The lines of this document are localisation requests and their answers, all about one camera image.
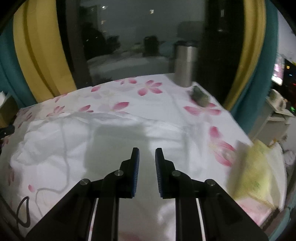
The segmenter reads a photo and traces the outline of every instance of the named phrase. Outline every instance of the bed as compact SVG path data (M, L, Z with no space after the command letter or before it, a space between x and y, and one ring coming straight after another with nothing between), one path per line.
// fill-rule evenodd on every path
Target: bed
M202 108L189 96L192 87L172 79L116 80L21 109L3 143L0 193L30 226L0 202L5 220L25 237L79 180L103 178L138 147L137 193L120 201L119 240L175 240L175 202L159 196L155 149L192 179L212 178L227 190L236 150L252 142L212 96ZM258 225L270 213L255 201L238 203Z

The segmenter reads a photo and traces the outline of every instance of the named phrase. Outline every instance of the tissue box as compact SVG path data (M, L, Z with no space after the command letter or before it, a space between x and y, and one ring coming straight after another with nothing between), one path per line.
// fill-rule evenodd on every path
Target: tissue box
M18 112L18 106L12 96L0 106L0 128L7 127Z

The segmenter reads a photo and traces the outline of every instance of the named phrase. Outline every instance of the crumpled white fabric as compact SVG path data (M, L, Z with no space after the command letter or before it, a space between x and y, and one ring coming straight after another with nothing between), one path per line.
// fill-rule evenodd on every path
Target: crumpled white fabric
M133 199L120 200L119 239L175 240L175 200L163 200L158 192L155 149L162 148L177 170L204 181L208 132L206 122L177 126L122 113L65 113L26 122L0 156L0 192L13 210L30 197L31 226L20 226L25 236L79 180L104 178L138 147L137 192ZM9 164L14 170L10 186ZM19 216L26 221L25 204ZM5 218L15 225L9 214Z

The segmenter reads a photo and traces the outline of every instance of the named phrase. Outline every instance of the yellow curtain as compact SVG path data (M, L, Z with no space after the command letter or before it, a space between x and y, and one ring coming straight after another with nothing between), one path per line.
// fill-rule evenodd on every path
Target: yellow curtain
M14 16L20 67L37 102L76 90L57 21L55 0L28 0Z
M264 0L244 0L244 42L232 87L223 107L231 110L258 63L266 27Z

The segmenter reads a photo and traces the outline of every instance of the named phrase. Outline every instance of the yellow tissue package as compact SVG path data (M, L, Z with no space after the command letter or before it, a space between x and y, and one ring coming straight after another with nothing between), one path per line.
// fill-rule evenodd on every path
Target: yellow tissue package
M268 151L269 148L259 140L250 147L234 192L235 200L249 196L274 208L271 199L273 173L265 155Z

